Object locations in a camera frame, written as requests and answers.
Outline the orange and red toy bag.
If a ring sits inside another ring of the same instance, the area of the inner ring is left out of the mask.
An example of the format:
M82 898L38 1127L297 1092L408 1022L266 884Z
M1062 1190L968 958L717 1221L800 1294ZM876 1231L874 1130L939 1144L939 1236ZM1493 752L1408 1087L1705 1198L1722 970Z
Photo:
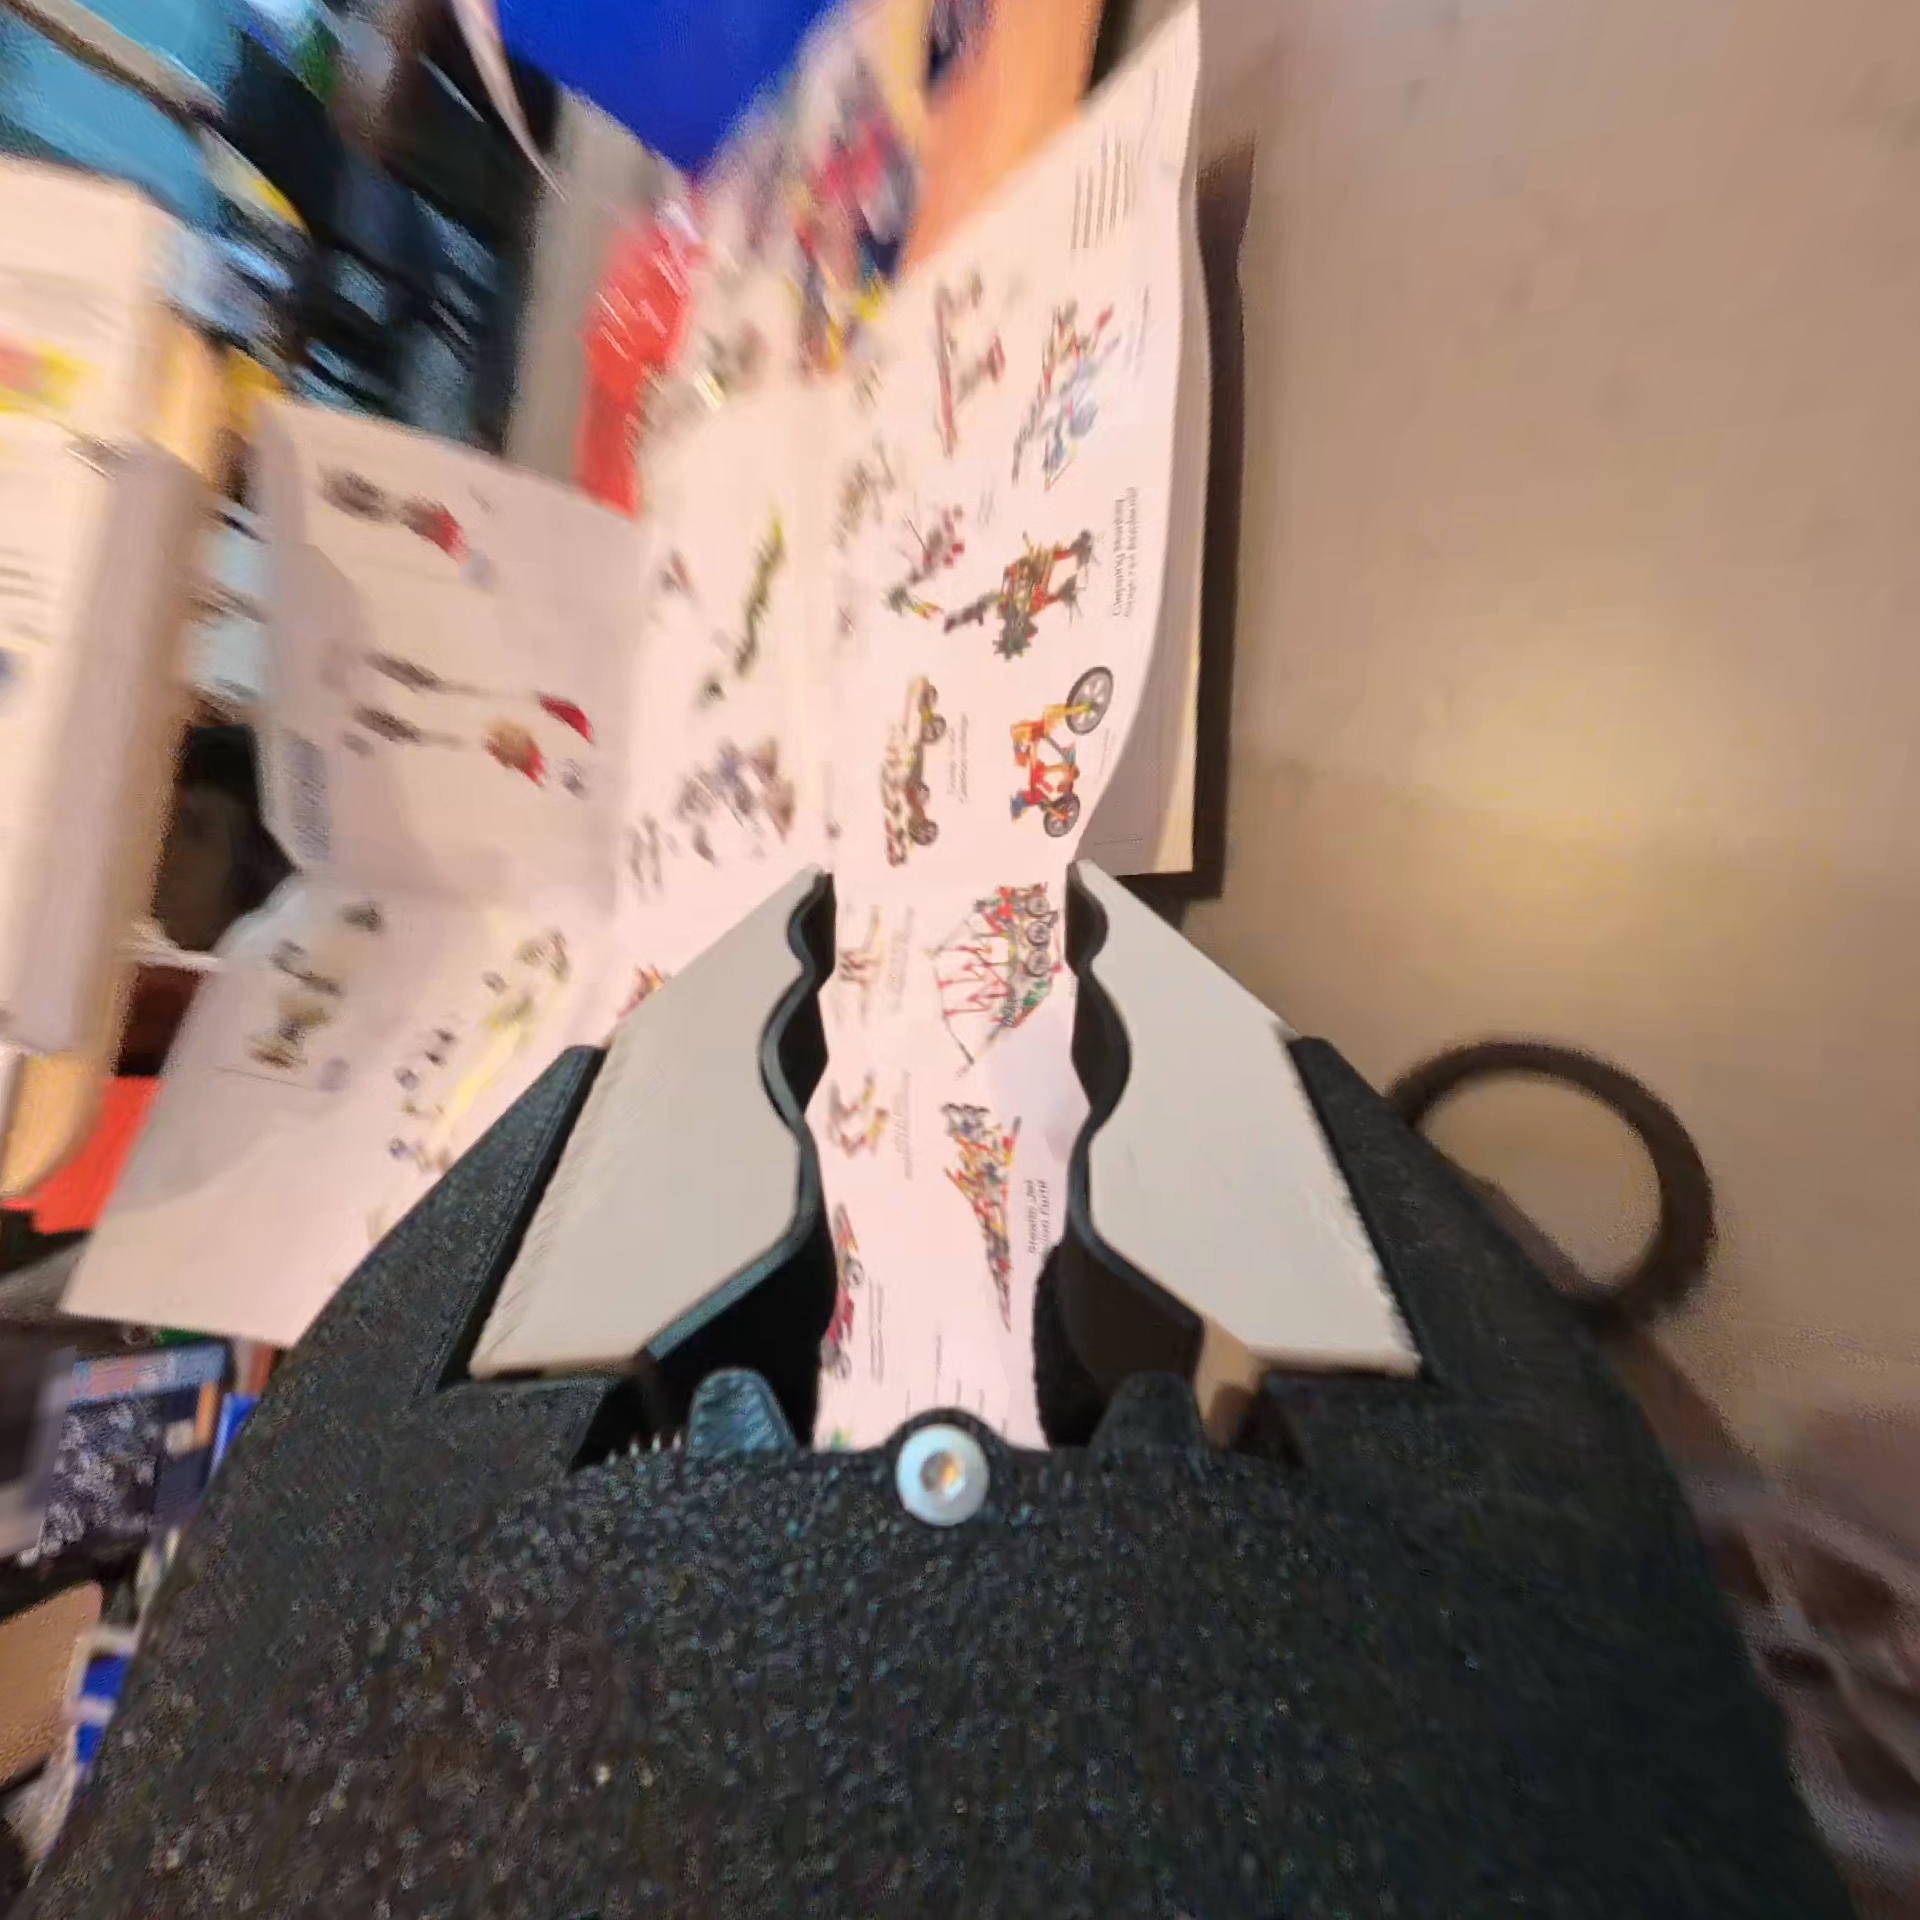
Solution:
M1105 11L1099 3L960 5L971 24L929 91L902 267L932 259L1073 117L1093 75ZM641 504L642 404L682 350L699 255L699 243L667 237L661 211L621 214L586 309L571 476L587 495L625 515Z

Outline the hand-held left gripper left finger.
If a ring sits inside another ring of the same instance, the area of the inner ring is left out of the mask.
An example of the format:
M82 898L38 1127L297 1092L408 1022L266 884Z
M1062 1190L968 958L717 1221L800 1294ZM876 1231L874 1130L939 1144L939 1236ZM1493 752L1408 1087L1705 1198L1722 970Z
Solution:
M473 1379L665 1363L800 1243L817 1173L779 1062L818 974L795 871L614 1029L472 1348Z

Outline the white illustrated task sheet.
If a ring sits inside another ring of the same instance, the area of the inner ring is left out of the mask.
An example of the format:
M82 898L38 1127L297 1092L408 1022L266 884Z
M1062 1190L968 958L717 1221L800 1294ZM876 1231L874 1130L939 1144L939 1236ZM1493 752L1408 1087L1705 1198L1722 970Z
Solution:
M177 222L126 182L5 157L5 1042L81 1048L116 947L198 478L160 444Z

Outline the orange plastic sheet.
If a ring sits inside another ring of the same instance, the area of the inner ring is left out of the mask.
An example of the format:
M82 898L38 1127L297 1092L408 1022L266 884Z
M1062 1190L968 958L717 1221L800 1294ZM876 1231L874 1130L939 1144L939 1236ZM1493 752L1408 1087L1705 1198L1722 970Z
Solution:
M115 1077L77 1151L32 1190L8 1200L8 1211L28 1215L38 1235L94 1231L157 1091L153 1074Z

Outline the white printed instruction sheet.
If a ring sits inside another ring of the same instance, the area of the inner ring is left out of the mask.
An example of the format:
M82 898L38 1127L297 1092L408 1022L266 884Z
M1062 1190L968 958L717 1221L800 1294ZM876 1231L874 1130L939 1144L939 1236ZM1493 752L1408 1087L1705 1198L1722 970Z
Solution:
M821 868L803 1118L833 1444L1038 1444L1088 1100L1067 876L1164 730L1192 584L1198 5L853 363L661 434L621 519L284 403L264 787L294 872L225 938L67 1312L289 1350L565 1052Z

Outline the black toy tyre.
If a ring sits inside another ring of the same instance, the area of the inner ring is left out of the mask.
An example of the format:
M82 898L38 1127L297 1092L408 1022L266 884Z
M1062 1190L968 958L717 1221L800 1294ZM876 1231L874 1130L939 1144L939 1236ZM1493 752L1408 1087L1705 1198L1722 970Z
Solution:
M1476 1083L1537 1080L1605 1109L1645 1158L1654 1218L1637 1256L1609 1277L1582 1268L1545 1228L1498 1183L1454 1162L1483 1211L1522 1248L1580 1320L1603 1336L1637 1335L1682 1307L1708 1276L1717 1245L1713 1176L1686 1124L1640 1077L1582 1048L1548 1040L1476 1040L1448 1047L1408 1067L1386 1103L1421 1135L1429 1118Z

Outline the blue plastic bin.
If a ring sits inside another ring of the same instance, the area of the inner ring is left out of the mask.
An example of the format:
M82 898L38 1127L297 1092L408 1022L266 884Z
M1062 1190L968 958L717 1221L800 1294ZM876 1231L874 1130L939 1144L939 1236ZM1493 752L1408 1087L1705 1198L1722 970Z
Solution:
M721 152L828 3L501 3L505 50L683 174Z

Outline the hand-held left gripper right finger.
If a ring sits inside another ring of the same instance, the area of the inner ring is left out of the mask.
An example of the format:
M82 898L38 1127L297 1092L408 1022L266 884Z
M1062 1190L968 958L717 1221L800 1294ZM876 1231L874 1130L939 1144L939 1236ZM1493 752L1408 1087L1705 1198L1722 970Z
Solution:
M1118 878L1078 860L1067 882L1088 1116L1067 1163L1065 1358L1085 1398L1172 1376L1233 1450L1270 1379L1416 1379L1297 1030Z

